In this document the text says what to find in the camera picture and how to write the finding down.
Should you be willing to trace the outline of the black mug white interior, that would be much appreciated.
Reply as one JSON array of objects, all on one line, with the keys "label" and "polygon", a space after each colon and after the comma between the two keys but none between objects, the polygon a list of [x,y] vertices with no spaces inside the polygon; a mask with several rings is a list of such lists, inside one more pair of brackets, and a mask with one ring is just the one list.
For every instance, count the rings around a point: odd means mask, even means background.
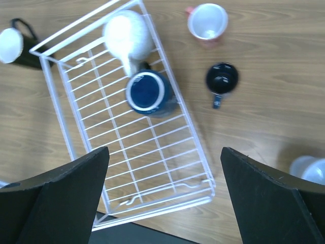
[{"label": "black mug white interior", "polygon": [[[21,22],[29,30],[29,36],[18,29],[18,22]],[[10,28],[1,32],[1,63],[41,70],[39,57],[29,52],[31,48],[40,43],[31,25],[21,18],[12,19],[10,24]]]}]

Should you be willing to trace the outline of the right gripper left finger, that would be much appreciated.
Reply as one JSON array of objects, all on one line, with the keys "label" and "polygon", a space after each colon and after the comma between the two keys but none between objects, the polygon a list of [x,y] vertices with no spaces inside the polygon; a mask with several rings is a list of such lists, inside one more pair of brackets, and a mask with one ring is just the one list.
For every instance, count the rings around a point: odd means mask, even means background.
[{"label": "right gripper left finger", "polygon": [[1,243],[88,243],[109,164],[106,146],[1,188]]}]

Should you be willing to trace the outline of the dark blue enamel mug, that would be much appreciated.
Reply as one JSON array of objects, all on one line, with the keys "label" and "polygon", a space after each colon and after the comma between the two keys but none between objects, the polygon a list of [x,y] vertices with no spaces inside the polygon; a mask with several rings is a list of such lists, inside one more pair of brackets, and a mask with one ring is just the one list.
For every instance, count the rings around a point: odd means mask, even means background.
[{"label": "dark blue enamel mug", "polygon": [[149,117],[166,117],[177,107],[169,79],[147,62],[140,63],[139,71],[128,81],[125,97],[130,108]]}]

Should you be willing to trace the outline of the white speckled mug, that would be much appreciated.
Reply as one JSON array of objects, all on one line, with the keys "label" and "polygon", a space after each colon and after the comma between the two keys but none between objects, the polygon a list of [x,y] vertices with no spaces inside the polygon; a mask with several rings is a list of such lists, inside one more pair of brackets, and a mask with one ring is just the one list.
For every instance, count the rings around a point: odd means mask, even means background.
[{"label": "white speckled mug", "polygon": [[112,15],[103,27],[103,38],[108,51],[121,61],[128,77],[138,72],[139,63],[154,48],[145,18],[132,10],[122,10]]}]

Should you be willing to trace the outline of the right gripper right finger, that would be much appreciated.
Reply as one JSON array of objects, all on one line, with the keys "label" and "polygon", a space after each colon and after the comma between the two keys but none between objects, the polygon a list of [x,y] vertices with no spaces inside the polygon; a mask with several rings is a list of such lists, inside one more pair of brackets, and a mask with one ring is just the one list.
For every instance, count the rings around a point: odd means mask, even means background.
[{"label": "right gripper right finger", "polygon": [[220,156],[243,243],[324,243],[324,186],[251,159]]}]

